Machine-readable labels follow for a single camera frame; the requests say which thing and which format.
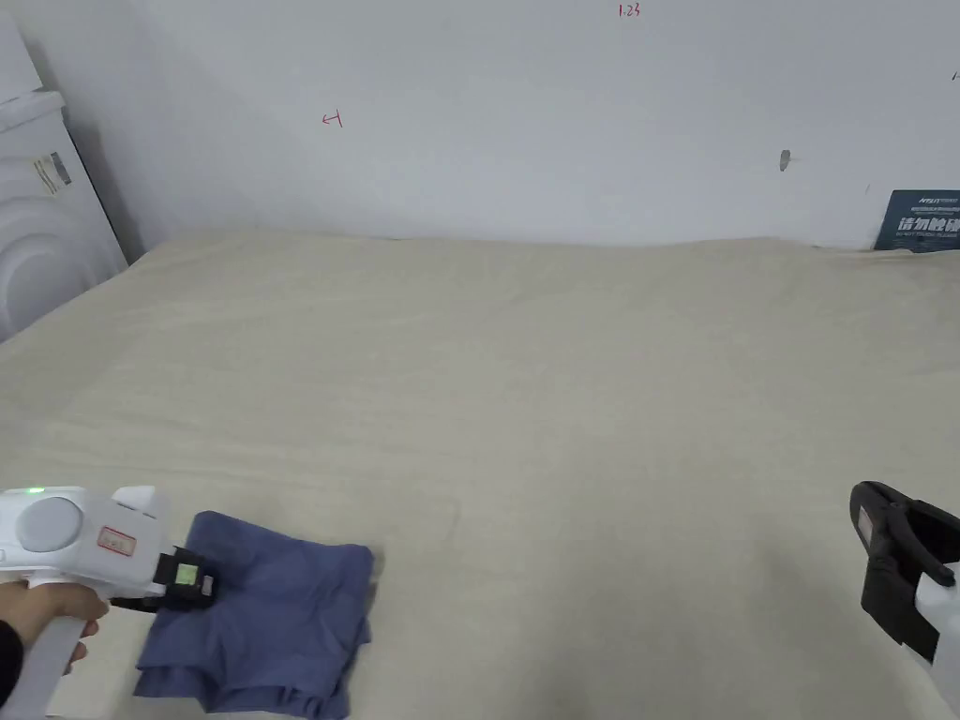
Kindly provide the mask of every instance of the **washing machine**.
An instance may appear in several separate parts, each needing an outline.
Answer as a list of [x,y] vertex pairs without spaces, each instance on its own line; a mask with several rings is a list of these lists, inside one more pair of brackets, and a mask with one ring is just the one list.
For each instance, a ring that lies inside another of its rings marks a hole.
[[0,343],[127,267],[62,108],[0,98]]

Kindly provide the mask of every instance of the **finger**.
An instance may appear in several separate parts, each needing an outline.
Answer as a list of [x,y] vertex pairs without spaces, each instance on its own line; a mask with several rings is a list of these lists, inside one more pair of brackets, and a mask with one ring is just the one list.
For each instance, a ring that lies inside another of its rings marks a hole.
[[82,642],[77,643],[77,647],[73,649],[73,655],[70,656],[70,664],[73,664],[77,660],[83,660],[86,657],[86,645]]

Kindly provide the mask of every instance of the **blue cloth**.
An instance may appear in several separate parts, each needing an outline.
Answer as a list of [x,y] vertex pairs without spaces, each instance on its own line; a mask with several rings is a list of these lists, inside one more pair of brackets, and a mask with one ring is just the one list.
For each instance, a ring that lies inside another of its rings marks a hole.
[[347,717],[346,673],[370,642],[370,549],[294,540],[212,512],[194,518],[186,547],[219,571],[217,601],[157,613],[135,694],[197,698],[207,712]]

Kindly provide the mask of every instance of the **beige mattress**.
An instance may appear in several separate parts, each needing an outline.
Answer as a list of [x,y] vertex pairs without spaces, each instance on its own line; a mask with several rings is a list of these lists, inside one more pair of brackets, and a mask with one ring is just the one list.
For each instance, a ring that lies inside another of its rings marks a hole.
[[[372,547],[357,720],[947,718],[847,504],[960,511],[958,328],[960,254],[194,234],[0,346],[0,477]],[[56,709],[199,715],[145,626]]]

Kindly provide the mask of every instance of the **small mark on wall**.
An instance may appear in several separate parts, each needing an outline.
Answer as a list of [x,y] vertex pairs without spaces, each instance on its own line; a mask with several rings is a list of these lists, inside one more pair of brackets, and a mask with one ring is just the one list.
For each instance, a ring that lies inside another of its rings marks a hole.
[[324,125],[329,125],[332,120],[336,120],[337,123],[340,124],[341,128],[344,126],[343,121],[340,119],[340,110],[337,110],[336,115],[330,115],[329,117],[324,114]]

